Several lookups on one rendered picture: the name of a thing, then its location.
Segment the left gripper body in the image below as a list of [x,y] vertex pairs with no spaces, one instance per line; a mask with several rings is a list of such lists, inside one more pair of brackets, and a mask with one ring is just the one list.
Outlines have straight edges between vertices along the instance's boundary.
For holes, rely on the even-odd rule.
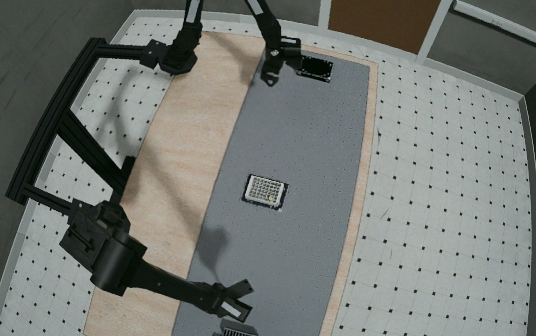
[[[281,56],[281,55],[280,55],[280,56]],[[265,54],[265,61],[264,61],[264,64],[263,64],[263,66],[262,66],[262,69],[261,69],[260,78],[268,79],[268,80],[272,80],[272,79],[273,79],[273,75],[269,75],[269,74],[267,74],[268,72],[270,72],[270,73],[274,73],[275,75],[279,75],[279,72],[280,72],[279,69],[271,68],[271,59],[276,59],[276,58],[279,58],[280,56],[275,57],[275,58],[271,58],[271,57],[268,57],[268,56]]]

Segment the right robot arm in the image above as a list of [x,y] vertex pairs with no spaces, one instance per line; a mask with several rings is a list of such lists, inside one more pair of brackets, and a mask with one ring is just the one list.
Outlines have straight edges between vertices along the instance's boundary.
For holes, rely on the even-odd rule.
[[208,314],[219,311],[244,323],[253,307],[237,299],[254,292],[247,278],[226,288],[217,282],[192,282],[147,261],[146,264],[143,256],[148,248],[124,232],[122,216],[122,211],[104,204],[99,204],[94,219],[77,209],[59,243],[92,273],[90,281],[96,287],[121,297],[127,287],[142,288],[193,304]]

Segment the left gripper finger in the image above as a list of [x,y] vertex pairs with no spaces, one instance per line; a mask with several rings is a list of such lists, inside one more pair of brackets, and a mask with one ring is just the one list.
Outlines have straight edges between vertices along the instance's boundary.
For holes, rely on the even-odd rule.
[[263,78],[260,78],[260,79],[261,79],[262,81],[264,81],[269,87],[273,87],[273,86],[278,82],[279,77],[275,77],[275,76],[273,76],[273,79],[270,80],[270,81],[272,81],[272,84],[270,84],[270,83],[268,82],[268,79],[263,79]]

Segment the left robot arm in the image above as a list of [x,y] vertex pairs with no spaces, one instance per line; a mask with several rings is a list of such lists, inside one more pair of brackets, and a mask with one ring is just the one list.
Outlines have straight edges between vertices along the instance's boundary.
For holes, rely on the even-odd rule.
[[[255,18],[265,41],[265,54],[271,58],[281,55],[279,58],[271,59],[271,68],[281,70],[283,62],[286,61],[285,64],[294,70],[300,69],[303,60],[301,39],[281,36],[281,25],[270,11],[265,0],[244,1]],[[178,31],[176,39],[173,39],[174,43],[172,42],[168,48],[167,54],[162,59],[162,64],[181,70],[193,50],[200,44],[199,40],[202,38],[203,24],[201,21],[199,23],[199,20],[201,20],[203,3],[204,0],[186,1],[181,32]]]

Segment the white grid rack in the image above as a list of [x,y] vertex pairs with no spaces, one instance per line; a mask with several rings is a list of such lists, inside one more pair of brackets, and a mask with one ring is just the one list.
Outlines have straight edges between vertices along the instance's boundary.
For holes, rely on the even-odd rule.
[[[249,182],[246,194],[245,194],[245,198],[258,201],[261,203],[273,205],[273,206],[274,205],[278,206],[283,188],[284,188],[283,183],[275,182],[272,180],[268,180],[268,179],[264,179],[264,178],[260,178],[256,176],[251,176],[251,179],[250,179],[250,182]],[[273,198],[272,202],[269,202],[269,197]]]

